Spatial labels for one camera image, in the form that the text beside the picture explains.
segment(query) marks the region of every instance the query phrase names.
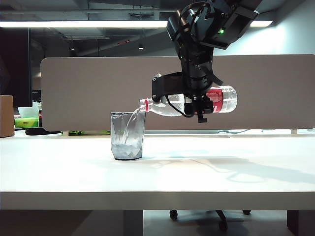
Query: cardboard box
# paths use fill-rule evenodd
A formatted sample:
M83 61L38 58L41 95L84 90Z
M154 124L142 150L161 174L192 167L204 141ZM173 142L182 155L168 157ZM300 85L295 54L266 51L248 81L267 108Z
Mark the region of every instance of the cardboard box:
M0 137L14 135L13 97L0 95Z

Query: floor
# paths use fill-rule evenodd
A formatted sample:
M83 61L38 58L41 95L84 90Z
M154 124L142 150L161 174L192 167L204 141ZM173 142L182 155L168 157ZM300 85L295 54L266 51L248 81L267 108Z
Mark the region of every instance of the floor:
M178 220L168 210L144 211L144 236L293 236L286 227L286 211L225 211L228 230L219 230L213 211L179 210Z

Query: bottle neck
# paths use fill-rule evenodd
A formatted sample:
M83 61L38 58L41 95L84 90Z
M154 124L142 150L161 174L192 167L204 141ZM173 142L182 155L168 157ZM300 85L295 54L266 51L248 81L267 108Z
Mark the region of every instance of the bottle neck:
M140 111L141 112L149 112L151 110L151 106L153 105L152 98L145 98L140 100Z

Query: water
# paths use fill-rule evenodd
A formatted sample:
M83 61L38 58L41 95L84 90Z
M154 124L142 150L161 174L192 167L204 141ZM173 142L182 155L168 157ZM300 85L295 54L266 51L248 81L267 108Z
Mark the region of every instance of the water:
M141 145L112 145L112 152L116 159L137 159L142 156Z
M127 122L127 125L126 125L125 130L124 130L124 137L125 137L124 144L125 145L126 145L127 137L128 137L128 134L129 134L129 130L128 130L129 123L131 121L134 121L135 119L137 119L137 116L138 116L139 112L140 112L140 108L137 108L136 110L134 110L134 112L132 113L132 115L130 116L130 118L129 118L128 122Z

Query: gray partition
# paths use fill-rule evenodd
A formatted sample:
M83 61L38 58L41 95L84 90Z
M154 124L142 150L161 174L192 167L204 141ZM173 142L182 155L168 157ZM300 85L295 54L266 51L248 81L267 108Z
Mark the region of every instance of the gray partition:
M315 127L315 55L216 56L214 72L235 87L229 114L197 118L149 113L147 130ZM134 111L151 96L151 78L180 71L177 57L47 58L41 64L47 130L109 130L111 111Z

